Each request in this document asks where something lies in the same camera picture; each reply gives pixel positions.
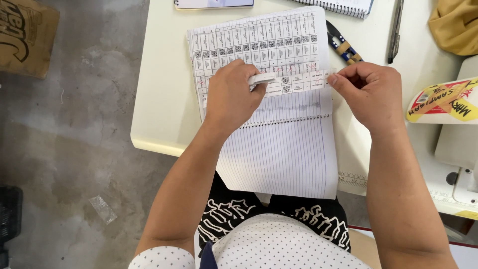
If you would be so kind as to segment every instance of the metal spiral binding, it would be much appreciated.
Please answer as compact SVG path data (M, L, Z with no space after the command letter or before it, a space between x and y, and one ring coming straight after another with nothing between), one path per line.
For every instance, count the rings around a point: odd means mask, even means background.
M307 117L298 117L298 118L284 119L284 120L274 120L274 121L267 121L267 122L245 123L241 127L239 127L239 129L261 127L261 126L268 126L268 125L281 124L281 123L293 123L293 122L315 120L315 119L319 119L319 118L322 119L322 118L328 118L328 117L330 117L330 114L317 115L317 116L307 116Z
M328 11L345 14L345 15L349 15L349 16L357 17L361 19L363 19L365 16L365 11L363 9L351 8L348 6L343 6L338 4L331 4L326 1L319 1L319 0L292 0L292 1L304 4L304 5L319 6Z

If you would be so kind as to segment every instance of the white dotted shirt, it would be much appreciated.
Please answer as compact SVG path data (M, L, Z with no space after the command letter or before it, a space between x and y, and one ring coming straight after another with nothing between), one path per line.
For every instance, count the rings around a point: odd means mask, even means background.
M245 220L212 250L219 269L369 269L305 224L277 214ZM158 268L194 269L194 257L178 247L154 247L136 256L129 267Z

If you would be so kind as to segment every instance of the hand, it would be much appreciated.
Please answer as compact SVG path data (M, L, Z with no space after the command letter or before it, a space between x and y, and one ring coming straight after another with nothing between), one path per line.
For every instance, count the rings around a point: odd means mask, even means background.
M244 64L241 59L219 69L209 80L203 124L229 137L250 119L264 98L267 87L267 83L262 83L250 91L247 80L256 74L260 74L257 68Z
M329 76L327 81L372 135L405 127L402 77L394 68L356 63Z

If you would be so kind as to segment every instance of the person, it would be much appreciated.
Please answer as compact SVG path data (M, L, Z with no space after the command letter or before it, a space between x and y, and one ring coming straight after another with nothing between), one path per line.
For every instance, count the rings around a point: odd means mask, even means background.
M195 268L196 229L200 268L368 268L349 253L337 199L273 195L266 207L215 173L224 142L264 97L266 85L247 83L255 74L238 59L210 79L204 122L164 179L130 269ZM400 74L357 63L328 82L370 131L367 208L381 266L457 268L407 135Z

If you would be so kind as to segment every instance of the fingernail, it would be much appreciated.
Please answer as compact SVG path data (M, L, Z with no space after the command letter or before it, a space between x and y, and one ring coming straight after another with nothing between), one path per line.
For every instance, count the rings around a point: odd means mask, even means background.
M336 74L332 74L327 78L330 85L334 86L337 83L338 77Z

